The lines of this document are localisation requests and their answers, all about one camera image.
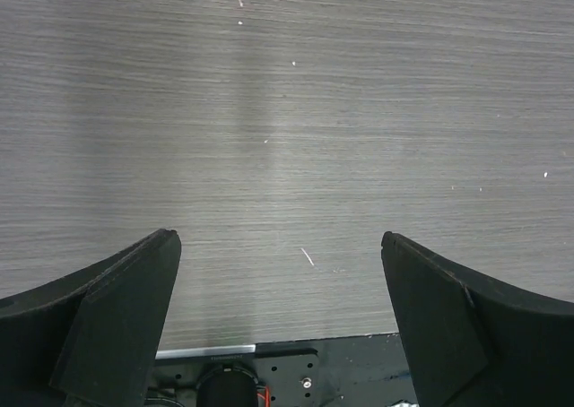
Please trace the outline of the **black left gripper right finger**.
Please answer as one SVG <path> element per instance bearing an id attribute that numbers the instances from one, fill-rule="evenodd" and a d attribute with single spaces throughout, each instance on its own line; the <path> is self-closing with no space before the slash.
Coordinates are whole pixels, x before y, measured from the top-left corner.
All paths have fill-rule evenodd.
<path id="1" fill-rule="evenodd" d="M 571 406 L 573 305 L 388 231 L 381 259 L 421 406 Z"/>

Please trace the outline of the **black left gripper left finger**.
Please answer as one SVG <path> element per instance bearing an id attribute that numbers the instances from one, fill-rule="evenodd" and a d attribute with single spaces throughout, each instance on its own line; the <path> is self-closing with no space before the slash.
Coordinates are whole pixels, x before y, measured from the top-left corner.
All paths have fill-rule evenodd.
<path id="1" fill-rule="evenodd" d="M 1 300 L 3 406 L 142 406 L 181 241 L 159 229 L 120 252 Z"/>

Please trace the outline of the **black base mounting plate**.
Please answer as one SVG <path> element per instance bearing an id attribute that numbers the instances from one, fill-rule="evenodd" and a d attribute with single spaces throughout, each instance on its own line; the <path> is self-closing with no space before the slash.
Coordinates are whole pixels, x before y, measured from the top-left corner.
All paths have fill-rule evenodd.
<path id="1" fill-rule="evenodd" d="M 415 406 L 397 333 L 159 351 L 147 406 Z"/>

